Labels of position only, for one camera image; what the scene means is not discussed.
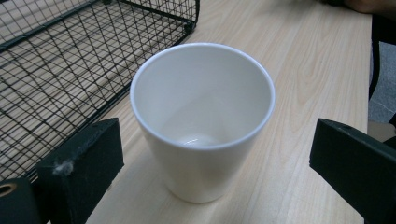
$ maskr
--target gray floor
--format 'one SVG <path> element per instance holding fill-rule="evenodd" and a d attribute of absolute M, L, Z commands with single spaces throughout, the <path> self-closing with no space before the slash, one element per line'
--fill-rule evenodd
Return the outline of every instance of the gray floor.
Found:
<path fill-rule="evenodd" d="M 396 46 L 379 43 L 380 74 L 369 102 L 369 119 L 388 123 L 396 113 Z"/>

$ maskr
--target wooden table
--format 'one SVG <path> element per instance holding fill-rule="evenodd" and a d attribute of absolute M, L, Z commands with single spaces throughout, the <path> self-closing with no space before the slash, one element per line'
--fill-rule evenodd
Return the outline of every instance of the wooden table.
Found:
<path fill-rule="evenodd" d="M 366 131 L 371 17 L 318 1 L 203 0 L 187 42 L 216 42 L 258 60 L 276 85 L 276 108 L 236 183 L 213 203 L 173 196 L 126 97 L 125 166 L 88 223 L 362 223 L 309 167 L 318 118 Z"/>

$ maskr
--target black wire basket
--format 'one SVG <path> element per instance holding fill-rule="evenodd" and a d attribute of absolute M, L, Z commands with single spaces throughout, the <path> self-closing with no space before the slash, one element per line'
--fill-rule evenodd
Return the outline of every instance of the black wire basket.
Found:
<path fill-rule="evenodd" d="M 0 1 L 0 181 L 33 180 L 145 60 L 193 32 L 198 13 L 199 0 Z"/>

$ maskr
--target cup rim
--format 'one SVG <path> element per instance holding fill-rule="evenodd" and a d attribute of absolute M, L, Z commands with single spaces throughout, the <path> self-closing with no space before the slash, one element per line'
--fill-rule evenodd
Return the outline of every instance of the cup rim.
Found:
<path fill-rule="evenodd" d="M 137 109 L 136 106 L 136 101 L 134 99 L 134 90 L 136 88 L 136 83 L 138 82 L 138 79 L 142 76 L 144 71 L 148 68 L 150 64 L 152 64 L 154 61 L 158 60 L 159 58 L 163 57 L 164 55 L 171 53 L 173 51 L 179 50 L 179 49 L 188 49 L 188 48 L 200 48 L 200 47 L 205 47 L 205 48 L 217 48 L 217 49 L 225 49 L 228 51 L 231 51 L 232 53 L 239 54 L 240 56 L 244 57 L 245 59 L 249 60 L 251 63 L 253 63 L 255 66 L 257 66 L 261 71 L 264 76 L 264 78 L 268 82 L 268 86 L 270 88 L 271 92 L 271 99 L 270 99 L 270 106 L 268 111 L 265 113 L 265 116 L 263 116 L 262 121 L 254 128 L 252 129 L 249 133 L 245 134 L 244 136 L 237 138 L 233 141 L 227 142 L 227 143 L 222 143 L 222 144 L 217 144 L 217 145 L 212 145 L 212 146 L 195 146 L 195 145 L 184 145 L 182 143 L 179 143 L 178 141 L 175 141 L 171 138 L 168 138 L 159 132 L 155 131 L 152 129 L 147 123 L 143 120 L 142 116 L 139 113 L 139 110 Z M 132 106 L 132 110 L 134 111 L 134 115 L 136 117 L 136 120 L 138 123 L 140 123 L 141 126 L 143 126 L 144 129 L 147 130 L 150 134 L 154 135 L 156 138 L 160 139 L 161 141 L 174 146 L 174 147 L 181 147 L 181 148 L 186 148 L 190 150 L 215 150 L 215 149 L 221 149 L 221 148 L 226 148 L 226 147 L 232 147 L 239 145 L 240 143 L 243 143 L 247 141 L 248 139 L 252 138 L 253 136 L 258 133 L 262 127 L 265 125 L 265 123 L 268 121 L 268 119 L 271 117 L 274 107 L 275 107 L 275 101 L 276 101 L 276 92 L 275 92 L 275 87 L 273 80 L 269 76 L 268 72 L 265 70 L 265 68 L 257 62 L 255 59 L 253 59 L 251 56 L 243 52 L 242 50 L 235 49 L 226 45 L 222 44 L 217 44 L 217 43 L 189 43 L 189 44 L 182 44 L 178 46 L 174 46 L 169 49 L 165 49 L 152 57 L 150 57 L 148 60 L 146 60 L 142 66 L 137 70 L 136 74 L 133 77 L 132 83 L 131 83 L 131 88 L 130 88 L 130 102 Z"/>

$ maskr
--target white cup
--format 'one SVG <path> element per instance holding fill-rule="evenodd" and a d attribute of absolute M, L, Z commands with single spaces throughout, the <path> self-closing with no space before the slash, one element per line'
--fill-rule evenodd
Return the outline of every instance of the white cup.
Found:
<path fill-rule="evenodd" d="M 185 44 L 148 59 L 131 86 L 132 109 L 165 185 L 177 197 L 221 197 L 270 118 L 274 84 L 246 53 Z"/>

